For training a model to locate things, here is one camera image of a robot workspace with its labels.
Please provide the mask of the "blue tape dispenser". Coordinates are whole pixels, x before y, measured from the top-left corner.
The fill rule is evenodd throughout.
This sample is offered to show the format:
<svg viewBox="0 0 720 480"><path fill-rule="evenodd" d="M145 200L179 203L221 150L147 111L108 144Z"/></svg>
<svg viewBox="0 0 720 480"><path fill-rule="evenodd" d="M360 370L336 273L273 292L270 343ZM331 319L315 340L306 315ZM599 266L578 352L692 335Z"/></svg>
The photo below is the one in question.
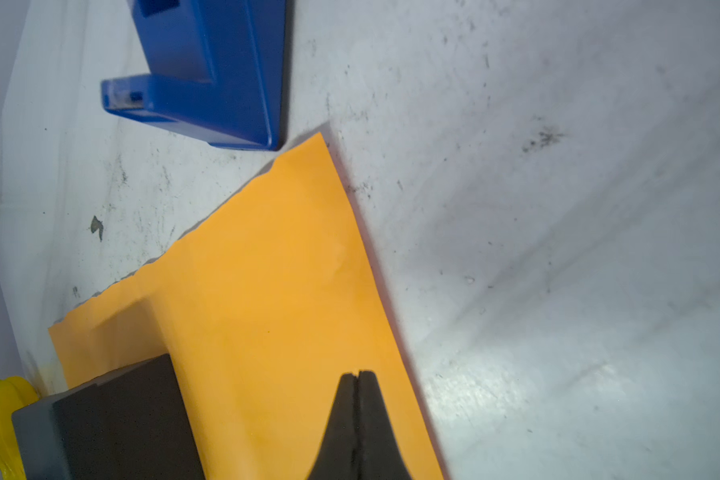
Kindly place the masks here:
<svg viewBox="0 0 720 480"><path fill-rule="evenodd" d="M287 2L132 1L129 8L149 71L102 81L105 111L216 148L279 149Z"/></svg>

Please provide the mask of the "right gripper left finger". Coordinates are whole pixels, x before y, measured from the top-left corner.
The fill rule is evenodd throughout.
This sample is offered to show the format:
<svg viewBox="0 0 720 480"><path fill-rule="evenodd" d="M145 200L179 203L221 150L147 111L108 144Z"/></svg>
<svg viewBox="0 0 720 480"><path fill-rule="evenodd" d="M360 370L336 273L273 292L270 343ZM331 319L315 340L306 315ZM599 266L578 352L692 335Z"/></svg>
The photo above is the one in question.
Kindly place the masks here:
<svg viewBox="0 0 720 480"><path fill-rule="evenodd" d="M359 477L358 378L341 376L309 480Z"/></svg>

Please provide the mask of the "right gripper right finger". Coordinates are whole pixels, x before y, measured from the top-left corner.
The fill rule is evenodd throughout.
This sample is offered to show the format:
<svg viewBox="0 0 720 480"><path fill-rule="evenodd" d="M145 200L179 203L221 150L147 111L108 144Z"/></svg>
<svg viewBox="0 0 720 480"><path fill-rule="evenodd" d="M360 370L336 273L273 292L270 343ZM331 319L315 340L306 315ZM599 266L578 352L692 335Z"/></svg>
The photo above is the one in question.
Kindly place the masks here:
<svg viewBox="0 0 720 480"><path fill-rule="evenodd" d="M411 480L372 371L361 371L358 375L356 414L358 478Z"/></svg>

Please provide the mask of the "dark blue gift box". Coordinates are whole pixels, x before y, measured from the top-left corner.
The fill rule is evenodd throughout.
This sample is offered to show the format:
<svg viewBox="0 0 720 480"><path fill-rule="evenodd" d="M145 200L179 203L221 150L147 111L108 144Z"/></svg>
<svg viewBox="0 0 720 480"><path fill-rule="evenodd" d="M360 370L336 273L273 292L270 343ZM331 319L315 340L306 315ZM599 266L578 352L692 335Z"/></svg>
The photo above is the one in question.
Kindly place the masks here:
<svg viewBox="0 0 720 480"><path fill-rule="evenodd" d="M169 355L101 375L11 416L29 479L201 479Z"/></svg>

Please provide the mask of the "yellow banana right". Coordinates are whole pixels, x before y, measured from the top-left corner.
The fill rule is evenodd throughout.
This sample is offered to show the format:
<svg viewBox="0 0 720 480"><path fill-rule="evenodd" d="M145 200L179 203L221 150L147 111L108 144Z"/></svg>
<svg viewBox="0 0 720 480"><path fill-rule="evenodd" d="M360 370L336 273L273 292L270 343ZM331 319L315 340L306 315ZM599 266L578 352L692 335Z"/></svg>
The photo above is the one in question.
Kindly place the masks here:
<svg viewBox="0 0 720 480"><path fill-rule="evenodd" d="M12 422L12 414L39 400L33 386L23 377L0 380L0 470L4 479L26 479Z"/></svg>

